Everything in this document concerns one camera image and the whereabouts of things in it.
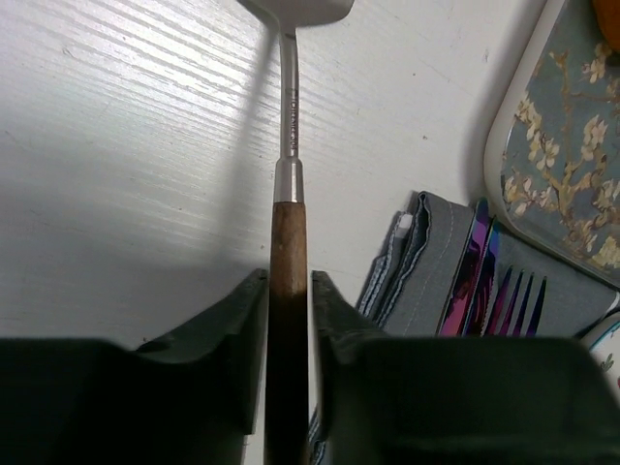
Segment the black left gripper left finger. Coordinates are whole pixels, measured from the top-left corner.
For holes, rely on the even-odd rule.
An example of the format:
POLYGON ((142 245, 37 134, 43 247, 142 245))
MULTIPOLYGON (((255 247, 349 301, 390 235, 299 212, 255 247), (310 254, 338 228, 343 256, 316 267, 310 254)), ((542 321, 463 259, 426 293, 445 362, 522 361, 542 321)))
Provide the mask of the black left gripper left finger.
POLYGON ((253 432, 266 273, 128 350, 102 339, 3 339, 5 464, 239 464, 253 432))

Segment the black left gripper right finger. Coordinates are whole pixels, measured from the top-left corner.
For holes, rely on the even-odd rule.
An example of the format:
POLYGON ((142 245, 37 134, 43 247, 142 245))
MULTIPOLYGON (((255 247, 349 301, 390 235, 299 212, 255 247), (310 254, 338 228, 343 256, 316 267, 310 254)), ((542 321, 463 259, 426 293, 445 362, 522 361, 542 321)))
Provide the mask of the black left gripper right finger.
POLYGON ((619 408, 578 343, 391 336, 312 275, 332 464, 615 464, 619 408))

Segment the steel cake server wooden handle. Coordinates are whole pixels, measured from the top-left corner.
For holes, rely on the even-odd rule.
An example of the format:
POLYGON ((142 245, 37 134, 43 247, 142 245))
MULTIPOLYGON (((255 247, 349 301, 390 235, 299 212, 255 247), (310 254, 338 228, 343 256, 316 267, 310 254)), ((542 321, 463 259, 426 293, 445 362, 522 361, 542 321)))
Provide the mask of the steel cake server wooden handle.
POLYGON ((299 158, 296 32, 332 24, 353 0, 257 0, 275 22, 280 49, 280 153, 275 165, 268 277, 263 461, 309 461, 308 262, 303 165, 299 158))

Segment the blossom pattern grey tray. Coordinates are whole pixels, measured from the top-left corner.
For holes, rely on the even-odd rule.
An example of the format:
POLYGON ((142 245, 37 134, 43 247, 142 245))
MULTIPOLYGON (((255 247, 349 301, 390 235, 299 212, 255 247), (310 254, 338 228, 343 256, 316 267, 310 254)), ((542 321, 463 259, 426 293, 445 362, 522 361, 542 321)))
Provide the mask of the blossom pattern grey tray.
POLYGON ((619 285, 619 54, 590 1, 548 1, 490 129, 490 198, 509 228, 619 285))

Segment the round orange sponge cake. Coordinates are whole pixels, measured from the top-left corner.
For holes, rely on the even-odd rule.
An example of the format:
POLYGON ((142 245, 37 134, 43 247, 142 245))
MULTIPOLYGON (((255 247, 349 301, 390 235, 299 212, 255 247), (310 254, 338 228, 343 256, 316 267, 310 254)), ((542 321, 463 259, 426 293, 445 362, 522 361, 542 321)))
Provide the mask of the round orange sponge cake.
POLYGON ((611 49, 620 49, 620 0, 593 0, 598 26, 611 49))

